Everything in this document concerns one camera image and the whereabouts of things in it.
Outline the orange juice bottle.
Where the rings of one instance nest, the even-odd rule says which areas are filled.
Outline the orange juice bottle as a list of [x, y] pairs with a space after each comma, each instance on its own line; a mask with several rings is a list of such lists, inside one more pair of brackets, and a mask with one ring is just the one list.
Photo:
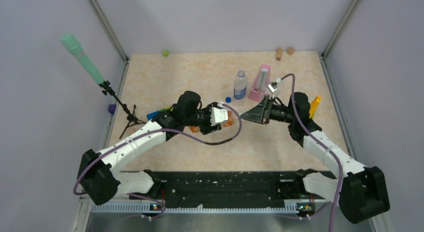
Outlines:
[[203, 135], [206, 135], [206, 134], [221, 130], [223, 128], [233, 126], [235, 122], [234, 122], [232, 111], [226, 110], [226, 114], [228, 116], [228, 119], [222, 121], [221, 123], [215, 125], [212, 128], [208, 128], [208, 127], [201, 128], [200, 126], [189, 126], [189, 129], [191, 130], [192, 133], [202, 133]]

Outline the clear bottle blue label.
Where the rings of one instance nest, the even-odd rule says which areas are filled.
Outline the clear bottle blue label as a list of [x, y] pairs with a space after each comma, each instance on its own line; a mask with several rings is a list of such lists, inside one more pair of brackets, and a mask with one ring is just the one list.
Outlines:
[[248, 78], [244, 70], [239, 70], [234, 77], [233, 83], [233, 98], [235, 100], [241, 100], [246, 97]]

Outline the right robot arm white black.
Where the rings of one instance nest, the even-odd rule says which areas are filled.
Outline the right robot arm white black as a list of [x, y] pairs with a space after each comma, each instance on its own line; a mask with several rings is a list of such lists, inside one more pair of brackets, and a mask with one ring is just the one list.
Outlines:
[[265, 96], [241, 118], [263, 125], [272, 120], [287, 123], [292, 140], [318, 158], [335, 176], [331, 179], [311, 169], [300, 170], [300, 178], [293, 184], [296, 196], [306, 198], [316, 194], [325, 198], [335, 203], [354, 224], [389, 211], [383, 171], [356, 161], [333, 143], [310, 118], [310, 108], [308, 96], [302, 92], [293, 93], [287, 106], [277, 105]]

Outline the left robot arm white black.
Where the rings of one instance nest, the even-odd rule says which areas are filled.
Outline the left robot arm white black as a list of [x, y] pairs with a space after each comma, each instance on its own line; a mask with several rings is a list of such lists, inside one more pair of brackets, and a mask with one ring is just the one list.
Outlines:
[[175, 104], [158, 112], [132, 135], [106, 149], [86, 151], [76, 182], [83, 189], [81, 194], [88, 195], [96, 205], [108, 202], [118, 193], [138, 192], [147, 198], [157, 197], [160, 185], [151, 178], [137, 184], [119, 180], [118, 175], [147, 150], [183, 134], [186, 127], [197, 127], [202, 134], [220, 130], [221, 124], [229, 119], [227, 108], [217, 102], [200, 108], [201, 103], [199, 94], [186, 91]]

